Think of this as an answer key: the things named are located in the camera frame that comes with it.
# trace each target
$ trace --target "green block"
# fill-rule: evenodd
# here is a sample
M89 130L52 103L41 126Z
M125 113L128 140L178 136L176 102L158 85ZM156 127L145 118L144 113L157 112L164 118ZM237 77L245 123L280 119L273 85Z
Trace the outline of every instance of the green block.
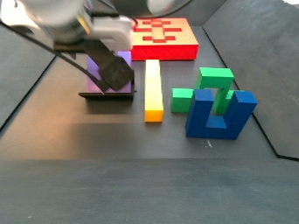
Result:
M233 74L228 68L200 68L194 88L216 88L219 90L212 105L213 110L219 115L225 113L229 104L229 98L233 93L233 91L229 92L232 81Z
M188 113L192 102L192 89L173 88L172 89L172 112Z

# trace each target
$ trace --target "yellow block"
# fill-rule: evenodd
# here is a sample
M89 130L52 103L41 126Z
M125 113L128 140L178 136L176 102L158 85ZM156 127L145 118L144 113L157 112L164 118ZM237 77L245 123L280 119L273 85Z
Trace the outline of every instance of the yellow block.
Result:
M164 119L164 98L161 88L160 61L148 59L144 70L144 121L161 122Z

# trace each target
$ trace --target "toy block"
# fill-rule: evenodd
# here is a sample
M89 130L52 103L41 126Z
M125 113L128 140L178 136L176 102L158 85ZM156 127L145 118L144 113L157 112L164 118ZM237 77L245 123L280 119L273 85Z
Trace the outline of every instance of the toy block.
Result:
M233 74L228 68L201 67L194 88L217 88L217 94L213 102L213 110L216 114L224 114L232 96L229 86L233 81Z
M125 63L130 66L130 62L132 62L130 52L118 52L117 56L122 57L125 60ZM93 60L90 58L88 58L88 69L86 70L98 80L101 80L100 74L98 74L98 66L96 65L96 63L93 62ZM122 86L122 88L118 89L117 91L114 91L112 88L109 88L108 91L105 92L105 95L132 94L132 92L133 92L133 83L129 81ZM93 83L93 81L90 79L88 79L86 93L100 93L101 94L98 87L96 86L96 84Z
M188 113L192 102L192 89L173 88L172 89L172 112Z
M164 118L160 63L157 59L145 61L144 71L144 121L161 122Z
M224 116L209 115L212 102L209 89L193 90L185 136L235 140L257 105L256 98L248 91L235 91Z
M185 18L137 19L132 60L194 60L197 51Z

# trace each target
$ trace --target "red board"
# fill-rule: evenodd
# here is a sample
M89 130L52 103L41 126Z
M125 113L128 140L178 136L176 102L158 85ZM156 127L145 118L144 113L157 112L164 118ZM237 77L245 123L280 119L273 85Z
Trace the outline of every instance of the red board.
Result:
M197 51L185 18L137 19L132 60L194 60Z

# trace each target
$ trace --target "blue block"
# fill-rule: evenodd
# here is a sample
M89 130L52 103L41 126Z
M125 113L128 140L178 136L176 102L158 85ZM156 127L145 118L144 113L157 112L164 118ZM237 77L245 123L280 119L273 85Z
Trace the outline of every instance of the blue block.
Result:
M211 115L213 99L208 89L194 89L185 123L185 136L236 139L257 105L253 94L235 91L224 116Z

